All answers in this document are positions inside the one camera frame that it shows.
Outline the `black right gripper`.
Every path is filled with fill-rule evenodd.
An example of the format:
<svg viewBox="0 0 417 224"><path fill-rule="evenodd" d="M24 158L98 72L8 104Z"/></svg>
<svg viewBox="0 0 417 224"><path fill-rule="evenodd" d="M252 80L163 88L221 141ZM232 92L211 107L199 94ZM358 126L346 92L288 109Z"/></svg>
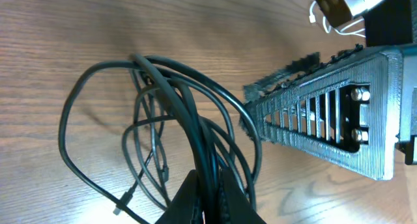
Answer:
<svg viewBox="0 0 417 224"><path fill-rule="evenodd" d="M389 180L395 147L416 165L416 44L364 47L244 106L263 141Z"/></svg>

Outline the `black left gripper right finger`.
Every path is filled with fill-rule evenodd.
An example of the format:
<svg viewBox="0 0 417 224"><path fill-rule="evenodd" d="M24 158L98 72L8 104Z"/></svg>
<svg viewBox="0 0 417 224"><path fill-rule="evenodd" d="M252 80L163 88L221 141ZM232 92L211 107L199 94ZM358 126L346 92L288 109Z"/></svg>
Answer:
<svg viewBox="0 0 417 224"><path fill-rule="evenodd" d="M265 224L240 190L230 169L220 171L218 211L221 224Z"/></svg>

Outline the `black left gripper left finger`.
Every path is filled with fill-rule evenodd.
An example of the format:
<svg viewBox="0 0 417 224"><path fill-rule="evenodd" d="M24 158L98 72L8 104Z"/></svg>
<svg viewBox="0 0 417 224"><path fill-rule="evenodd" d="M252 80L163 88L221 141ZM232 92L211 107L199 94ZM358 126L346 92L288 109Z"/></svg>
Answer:
<svg viewBox="0 0 417 224"><path fill-rule="evenodd" d="M199 195L199 182L191 170L167 210L156 224L203 224L203 208Z"/></svg>

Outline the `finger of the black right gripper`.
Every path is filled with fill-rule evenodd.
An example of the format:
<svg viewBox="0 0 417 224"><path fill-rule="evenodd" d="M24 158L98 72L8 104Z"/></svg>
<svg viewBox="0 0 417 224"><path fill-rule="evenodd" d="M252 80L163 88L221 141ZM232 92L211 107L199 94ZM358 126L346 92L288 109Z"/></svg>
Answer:
<svg viewBox="0 0 417 224"><path fill-rule="evenodd" d="M269 74L261 79L258 79L254 83L245 85L244 98L246 102L253 102L260 99L262 96L269 95L272 92L287 88L296 80L302 79L308 75L311 75L319 70L324 70L332 64L350 57L354 53L362 51L364 48L361 44L356 44L353 49L345 49L339 51L336 55L331 56L331 59L323 63L320 60L320 53L311 53L299 60L292 61L282 69L278 69L272 74Z"/></svg>

